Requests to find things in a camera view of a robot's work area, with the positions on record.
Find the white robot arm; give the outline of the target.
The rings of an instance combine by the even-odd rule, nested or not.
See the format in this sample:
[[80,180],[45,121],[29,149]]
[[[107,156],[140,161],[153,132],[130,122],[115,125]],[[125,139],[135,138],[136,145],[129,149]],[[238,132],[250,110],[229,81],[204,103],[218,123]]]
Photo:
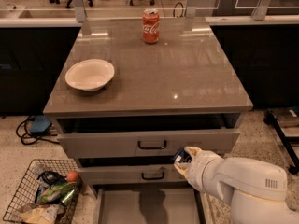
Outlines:
[[287,174],[279,166],[224,159],[199,147],[181,148],[173,163],[194,189],[230,206],[233,224],[299,224],[299,214],[286,204]]

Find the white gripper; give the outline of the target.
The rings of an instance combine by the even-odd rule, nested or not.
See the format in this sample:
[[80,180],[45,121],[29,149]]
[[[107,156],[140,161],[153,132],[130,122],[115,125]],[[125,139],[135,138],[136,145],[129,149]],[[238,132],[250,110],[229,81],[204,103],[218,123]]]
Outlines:
[[217,178],[217,171],[224,159],[211,151],[199,147],[184,148],[192,158],[190,164],[175,162],[175,169],[200,192],[221,192],[225,187]]

